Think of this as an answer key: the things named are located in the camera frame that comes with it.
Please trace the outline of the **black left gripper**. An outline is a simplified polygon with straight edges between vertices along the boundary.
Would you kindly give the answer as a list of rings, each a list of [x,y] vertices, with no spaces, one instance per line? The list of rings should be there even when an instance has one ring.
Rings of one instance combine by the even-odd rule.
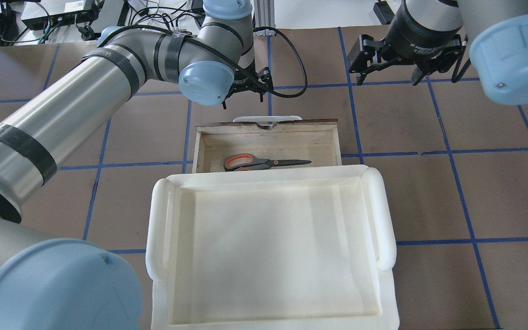
[[[260,103],[262,103],[264,102],[264,94],[267,93],[267,90],[273,90],[272,73],[269,67],[266,66],[258,72],[256,72],[255,69],[251,66],[246,69],[248,73],[251,73],[252,76],[258,80],[259,83],[265,86],[265,88],[258,87],[255,82],[251,81],[251,79],[248,78],[248,75],[244,75],[240,71],[236,70],[234,80],[229,89],[229,92],[224,101],[222,102],[222,107],[224,110],[227,109],[227,99],[230,98],[233,94],[251,91],[258,94],[259,101]]]

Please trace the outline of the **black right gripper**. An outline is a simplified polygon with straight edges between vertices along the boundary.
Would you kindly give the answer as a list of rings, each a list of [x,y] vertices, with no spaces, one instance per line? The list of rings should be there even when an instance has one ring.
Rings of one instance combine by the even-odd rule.
[[[412,85],[432,73],[453,70],[452,82],[465,75],[468,39],[457,2],[402,2],[383,39],[359,35],[348,54],[348,71],[361,86],[370,73],[392,66],[415,66]]]

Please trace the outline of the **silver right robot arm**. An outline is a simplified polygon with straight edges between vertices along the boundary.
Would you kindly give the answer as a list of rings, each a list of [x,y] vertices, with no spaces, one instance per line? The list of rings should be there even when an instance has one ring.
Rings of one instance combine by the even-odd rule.
[[[392,66],[414,66],[418,84],[475,67],[484,93],[502,105],[528,104],[528,0],[403,0],[386,36],[360,35],[348,56],[357,84]]]

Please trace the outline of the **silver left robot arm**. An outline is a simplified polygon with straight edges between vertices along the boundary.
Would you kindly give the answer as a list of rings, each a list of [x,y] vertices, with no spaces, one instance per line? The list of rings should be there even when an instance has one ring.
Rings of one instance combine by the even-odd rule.
[[[138,330],[143,291],[119,255],[21,225],[21,207],[150,79],[216,106],[253,45],[249,0],[205,0],[197,36],[130,25],[0,122],[0,330]]]

